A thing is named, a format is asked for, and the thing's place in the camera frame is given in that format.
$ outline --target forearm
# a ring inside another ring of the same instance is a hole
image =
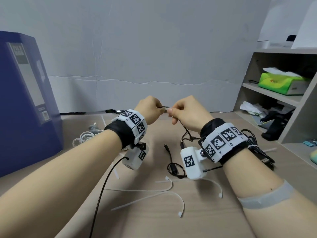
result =
[[[228,160],[224,172],[238,198],[261,196],[283,184],[283,179],[247,149]],[[317,234],[317,207],[296,190],[278,204],[262,209],[244,208],[244,213],[259,238],[312,238]]]
[[[121,146],[117,134],[106,130],[25,177],[0,197],[0,237],[54,237]]]

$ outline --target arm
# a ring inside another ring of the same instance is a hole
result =
[[[149,96],[134,109],[152,124],[164,112]],[[79,209],[122,148],[105,130],[51,160],[0,197],[0,237],[55,237]]]
[[[187,128],[198,133],[213,119],[193,96],[179,100],[167,112],[173,117],[173,124],[180,120]],[[283,179],[247,149],[228,160],[224,164],[224,172],[238,198],[264,195],[283,184]],[[243,209],[259,238],[316,237],[317,207],[296,190],[290,199],[271,207]]]

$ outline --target green tissue package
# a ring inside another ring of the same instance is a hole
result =
[[[292,72],[283,72],[276,68],[264,68],[259,87],[284,95],[303,95],[309,81]]]

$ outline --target hand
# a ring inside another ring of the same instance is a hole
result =
[[[197,133],[200,133],[203,126],[213,119],[193,95],[178,100],[172,108],[167,109],[167,112],[173,117],[172,124],[180,120],[186,128]]]
[[[161,102],[157,98],[147,96],[145,99],[140,100],[134,110],[140,112],[146,123],[150,125],[164,113],[164,109],[158,107],[162,107]]]

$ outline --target gray tape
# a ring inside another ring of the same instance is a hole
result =
[[[244,208],[263,209],[289,199],[293,190],[294,188],[284,180],[283,185],[268,194],[243,199],[238,198],[238,200]]]

